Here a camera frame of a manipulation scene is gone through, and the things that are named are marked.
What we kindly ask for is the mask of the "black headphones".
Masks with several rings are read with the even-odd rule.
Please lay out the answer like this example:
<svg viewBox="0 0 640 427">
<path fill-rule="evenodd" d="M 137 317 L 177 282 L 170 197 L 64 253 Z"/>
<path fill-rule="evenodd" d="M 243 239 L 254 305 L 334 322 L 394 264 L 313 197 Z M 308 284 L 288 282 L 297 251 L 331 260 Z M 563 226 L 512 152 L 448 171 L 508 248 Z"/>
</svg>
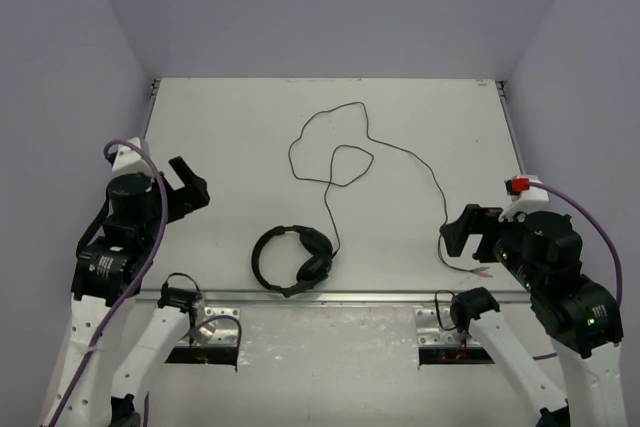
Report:
<svg viewBox="0 0 640 427">
<path fill-rule="evenodd" d="M 250 267 L 266 291 L 291 298 L 324 283 L 336 249 L 320 231 L 301 225 L 275 226 L 262 234 L 251 252 Z"/>
</svg>

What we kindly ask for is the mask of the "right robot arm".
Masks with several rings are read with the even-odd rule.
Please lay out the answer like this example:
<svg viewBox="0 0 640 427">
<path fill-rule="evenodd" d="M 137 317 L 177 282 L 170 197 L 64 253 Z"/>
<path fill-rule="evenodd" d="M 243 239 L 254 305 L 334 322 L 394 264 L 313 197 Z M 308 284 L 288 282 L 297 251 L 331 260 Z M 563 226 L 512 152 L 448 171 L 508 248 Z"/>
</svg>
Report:
<svg viewBox="0 0 640 427">
<path fill-rule="evenodd" d="M 623 326 L 619 303 L 581 272 L 582 239 L 569 216 L 548 211 L 502 221 L 499 208 L 469 204 L 440 228 L 458 257 L 471 235 L 473 257 L 498 262 L 525 288 L 531 309 L 555 349 L 559 389 L 510 329 L 498 301 L 483 287 L 453 295 L 454 329 L 479 342 L 522 402 L 534 426 L 625 426 L 620 380 Z"/>
</svg>

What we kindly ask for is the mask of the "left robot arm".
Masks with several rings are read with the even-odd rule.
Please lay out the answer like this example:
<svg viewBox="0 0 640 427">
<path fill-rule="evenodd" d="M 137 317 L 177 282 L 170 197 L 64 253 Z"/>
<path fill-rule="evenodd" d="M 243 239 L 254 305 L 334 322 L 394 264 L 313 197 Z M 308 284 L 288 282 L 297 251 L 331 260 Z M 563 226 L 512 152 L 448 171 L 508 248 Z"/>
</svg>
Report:
<svg viewBox="0 0 640 427">
<path fill-rule="evenodd" d="M 183 183 L 178 189 L 133 162 L 113 162 L 117 174 L 76 249 L 70 337 L 47 426 L 143 425 L 160 367 L 203 318 L 200 289 L 163 284 L 137 343 L 122 347 L 140 292 L 136 278 L 153 258 L 161 221 L 180 220 L 210 201 L 206 181 L 182 158 L 169 164 Z"/>
</svg>

